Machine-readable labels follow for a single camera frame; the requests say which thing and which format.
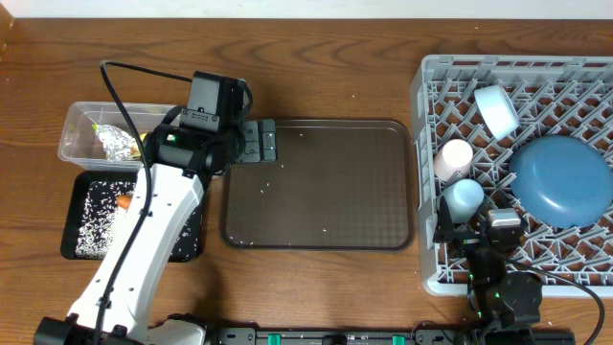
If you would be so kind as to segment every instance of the cable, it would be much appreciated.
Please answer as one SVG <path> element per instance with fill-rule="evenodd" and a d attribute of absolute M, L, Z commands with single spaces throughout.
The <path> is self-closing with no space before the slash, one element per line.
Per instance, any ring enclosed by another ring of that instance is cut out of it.
<path fill-rule="evenodd" d="M 420 325 L 425 326 L 425 323 L 430 323 L 433 325 L 439 325 L 438 323 L 434 322 L 434 321 L 430 321 L 430 320 L 423 320 L 420 321 L 417 325 L 415 325 L 415 327 L 413 327 L 413 330 L 411 330 L 411 340 L 415 341 L 414 338 L 414 331 L 420 328 Z M 451 337 L 449 335 L 447 335 L 447 332 L 445 332 L 444 330 L 437 330 L 437 331 L 441 331 L 441 333 L 443 334 L 444 338 L 450 343 L 450 344 L 454 344 L 453 340 L 451 340 Z"/>
<path fill-rule="evenodd" d="M 522 269 L 525 269 L 525 270 L 529 270 L 529 271 L 534 272 L 534 273 L 542 274 L 542 275 L 548 276 L 550 278 L 558 279 L 559 281 L 564 282 L 564 283 L 566 283 L 568 285 L 571 285 L 571 286 L 573 286 L 575 288 L 578 288 L 581 291 L 583 291 L 583 292 L 587 293 L 588 295 L 590 295 L 594 299 L 596 304 L 598 305 L 599 316 L 598 316 L 598 323 L 596 324 L 596 327 L 594 328 L 594 331 L 592 332 L 590 337 L 587 338 L 587 340 L 585 341 L 585 345 L 592 344 L 592 342 L 594 342 L 594 340 L 596 340 L 596 337 L 601 332 L 602 324 L 604 324 L 604 304 L 602 303 L 601 298 L 594 291 L 592 291 L 588 287 L 584 287 L 581 284 L 577 284 L 577 283 L 575 283 L 575 282 L 573 282 L 571 280 L 568 280 L 566 278 L 559 277 L 559 276 L 555 275 L 554 273 L 548 272 L 546 270 L 542 270 L 540 268 L 532 267 L 529 264 L 522 264 L 522 263 L 520 263 L 520 262 L 518 262 L 516 260 L 508 258 L 506 255 L 503 255 L 501 252 L 496 250 L 493 247 L 493 245 L 491 245 L 487 235 L 484 235 L 484 238 L 485 238 L 484 242 L 489 247 L 489 249 L 494 254 L 494 256 L 496 256 L 498 259 L 503 260 L 503 261 L 505 261 L 505 262 L 507 262 L 509 264 L 515 265 L 516 267 L 519 267 L 519 268 L 522 268 Z"/>
<path fill-rule="evenodd" d="M 127 126 L 130 129 L 130 132 L 132 136 L 134 137 L 134 140 L 136 141 L 136 146 L 138 147 L 138 150 L 141 152 L 141 159 L 143 161 L 143 170 L 145 171 L 145 181 L 147 183 L 147 188 L 146 188 L 146 194 L 145 194 L 145 205 L 143 205 L 143 210 L 141 211 L 141 215 L 136 221 L 136 225 L 134 225 L 134 229 L 132 230 L 130 237 L 125 243 L 124 250 L 122 250 L 122 254 L 119 256 L 119 259 L 117 259 L 117 263 L 115 264 L 115 267 L 113 267 L 113 270 L 111 271 L 111 274 L 108 277 L 108 283 L 106 283 L 106 287 L 104 288 L 104 293 L 102 294 L 100 306 L 98 308 L 98 316 L 96 318 L 96 328 L 94 329 L 94 344 L 97 344 L 97 345 L 100 345 L 101 343 L 102 324 L 104 323 L 104 313 L 106 312 L 106 306 L 108 304 L 108 299 L 110 298 L 111 290 L 113 289 L 115 280 L 117 279 L 117 276 L 119 275 L 119 272 L 122 269 L 122 264 L 125 261 L 125 257 L 127 256 L 127 253 L 129 252 L 130 247 L 134 243 L 134 240 L 136 240 L 136 236 L 138 235 L 139 231 L 141 230 L 141 226 L 143 225 L 143 223 L 145 222 L 145 219 L 148 216 L 149 207 L 151 206 L 151 192 L 152 192 L 151 167 L 149 166 L 149 162 L 145 158 L 145 146 L 143 145 L 143 141 L 141 140 L 138 134 L 138 129 L 136 129 L 136 126 L 132 122 L 132 119 L 130 119 L 129 114 L 127 113 L 127 110 L 125 110 L 124 104 L 122 103 L 122 100 L 120 100 L 119 96 L 117 95 L 117 92 L 115 91 L 115 88 L 111 84 L 111 80 L 108 78 L 108 75 L 106 74 L 106 65 L 124 67 L 124 68 L 131 69 L 134 71 L 145 72 L 145 73 L 149 73 L 155 76 L 171 78 L 171 79 L 175 79 L 179 81 L 192 82 L 191 79 L 186 78 L 186 77 L 175 76 L 175 75 L 164 73 L 164 72 L 153 71 L 148 68 L 130 65 L 127 63 L 121 63 L 121 62 L 115 62 L 115 61 L 103 61 L 100 65 L 100 71 L 102 73 L 102 78 L 104 79 L 104 83 L 106 84 L 106 88 L 108 89 L 108 92 L 111 94 L 111 97 L 115 101 L 115 104 L 119 107 L 119 110 L 122 112 L 122 115 L 124 115 L 125 122 L 127 123 Z"/>

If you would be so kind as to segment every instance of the green tape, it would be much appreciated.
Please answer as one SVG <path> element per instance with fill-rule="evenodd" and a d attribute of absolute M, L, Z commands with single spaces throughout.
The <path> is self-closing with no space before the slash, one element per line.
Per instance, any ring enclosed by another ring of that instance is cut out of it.
<path fill-rule="evenodd" d="M 268 335 L 268 345 L 281 345 L 281 335 L 280 334 L 269 334 Z"/>
<path fill-rule="evenodd" d="M 392 336 L 392 345 L 404 345 L 405 343 L 404 336 L 402 335 L 394 335 Z"/>

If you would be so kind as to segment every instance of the clear plastic container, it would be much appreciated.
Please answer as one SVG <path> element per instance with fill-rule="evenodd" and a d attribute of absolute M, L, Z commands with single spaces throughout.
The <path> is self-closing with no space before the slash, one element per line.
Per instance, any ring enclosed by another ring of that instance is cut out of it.
<path fill-rule="evenodd" d="M 139 133 L 151 132 L 173 107 L 167 104 L 124 103 Z M 173 124 L 178 124 L 178 117 Z M 106 159 L 102 143 L 92 125 L 112 125 L 129 133 L 124 116 L 111 102 L 76 102 L 68 109 L 57 156 L 90 171 L 138 172 L 140 161 L 114 162 Z"/>

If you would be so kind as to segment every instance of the white dish rack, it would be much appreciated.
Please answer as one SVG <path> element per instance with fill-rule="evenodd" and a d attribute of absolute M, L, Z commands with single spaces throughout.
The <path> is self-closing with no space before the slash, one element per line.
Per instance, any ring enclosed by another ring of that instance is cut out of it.
<path fill-rule="evenodd" d="M 517 110 L 520 127 L 497 141 L 474 102 L 473 91 L 500 84 Z M 444 182 L 433 157 L 450 139 L 467 140 L 475 152 L 469 177 L 486 192 L 488 207 L 463 227 L 484 221 L 494 200 L 505 197 L 530 224 L 514 258 L 613 297 L 613 207 L 584 228 L 549 226 L 526 212 L 511 192 L 513 153 L 545 135 L 579 138 L 613 169 L 613 57 L 428 56 L 411 85 L 413 137 L 418 158 L 421 278 L 435 295 L 465 295 L 465 259 L 432 242 L 435 200 Z M 575 287 L 543 277 L 545 297 L 587 297 Z"/>

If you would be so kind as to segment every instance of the blue bowl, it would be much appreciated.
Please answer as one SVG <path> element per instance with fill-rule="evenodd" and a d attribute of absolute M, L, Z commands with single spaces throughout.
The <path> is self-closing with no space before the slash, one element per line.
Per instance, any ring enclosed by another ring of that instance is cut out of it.
<path fill-rule="evenodd" d="M 611 169 L 579 139 L 536 139 L 512 157 L 510 170 L 517 174 L 511 189 L 522 207 L 553 226 L 594 224 L 613 200 Z"/>

